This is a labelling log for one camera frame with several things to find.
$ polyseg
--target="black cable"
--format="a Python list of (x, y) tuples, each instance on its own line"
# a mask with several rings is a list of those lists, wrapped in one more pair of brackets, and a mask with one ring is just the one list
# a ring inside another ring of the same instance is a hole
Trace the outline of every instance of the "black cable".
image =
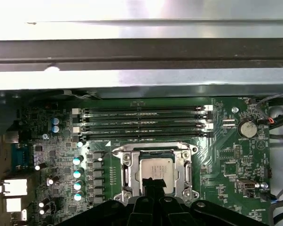
[(275, 94), (273, 96), (269, 96), (269, 97), (266, 97), (262, 100), (260, 100), (257, 104), (256, 104), (256, 109), (258, 112), (260, 112), (266, 119), (271, 119), (273, 120), (272, 118), (270, 118), (260, 107), (263, 105), (263, 103), (269, 101), (269, 100), (272, 100), (272, 99), (275, 99), (275, 98), (279, 98), (279, 97), (283, 97), (283, 93), (279, 93), (279, 94)]
[(276, 225), (278, 222), (282, 221), (283, 220), (283, 213), (280, 213), (278, 215), (276, 215), (274, 218), (273, 218), (273, 221), (274, 221), (274, 224)]
[(283, 140), (283, 135), (274, 135), (274, 134), (270, 134), (270, 139), (274, 139), (274, 140)]
[(274, 220), (273, 220), (273, 212), (276, 208), (283, 207), (283, 200), (278, 201), (274, 204), (270, 205), (270, 208), (268, 210), (268, 221), (269, 221), (269, 226), (274, 226)]
[(275, 121), (275, 124), (270, 125), (270, 127), (269, 127), (270, 129), (275, 129), (275, 128), (278, 128), (280, 126), (283, 126), (283, 115), (274, 118), (274, 121)]

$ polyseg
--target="blue capacitor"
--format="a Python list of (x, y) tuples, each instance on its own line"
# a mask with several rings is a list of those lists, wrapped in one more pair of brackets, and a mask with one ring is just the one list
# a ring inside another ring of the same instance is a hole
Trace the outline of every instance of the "blue capacitor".
[(60, 121), (59, 121), (58, 118), (53, 118), (53, 119), (52, 119), (52, 124), (53, 124), (53, 125), (58, 125), (59, 122), (60, 122)]
[(58, 127), (58, 126), (53, 126), (53, 127), (52, 127), (52, 132), (53, 132), (53, 133), (59, 132), (59, 127)]

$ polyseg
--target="metal frame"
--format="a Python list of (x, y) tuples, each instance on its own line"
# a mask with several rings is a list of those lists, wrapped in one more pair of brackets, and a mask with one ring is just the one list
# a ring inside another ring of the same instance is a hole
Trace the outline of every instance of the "metal frame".
[(0, 72), (283, 67), (283, 39), (0, 41)]

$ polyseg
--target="integrated circuit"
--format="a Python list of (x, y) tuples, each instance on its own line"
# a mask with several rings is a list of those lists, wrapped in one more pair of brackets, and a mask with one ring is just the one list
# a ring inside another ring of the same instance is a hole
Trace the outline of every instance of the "integrated circuit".
[(174, 182), (178, 178), (178, 173), (174, 174), (174, 163), (171, 158), (147, 158), (140, 160), (139, 182), (142, 191), (142, 179), (163, 179), (166, 187), (166, 194), (172, 194), (174, 191)]

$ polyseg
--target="metal bracket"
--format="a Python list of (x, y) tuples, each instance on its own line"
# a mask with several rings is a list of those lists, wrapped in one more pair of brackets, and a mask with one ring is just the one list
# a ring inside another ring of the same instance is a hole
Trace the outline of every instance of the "metal bracket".
[(120, 159), (122, 192), (114, 199), (127, 204), (128, 197), (139, 196), (140, 181), (136, 180), (139, 173), (140, 155), (151, 152), (169, 152), (174, 155), (174, 196), (182, 198), (184, 202), (191, 202), (199, 197), (199, 193), (192, 190), (192, 155), (198, 152), (198, 147), (181, 142), (127, 144), (116, 148), (112, 153)]

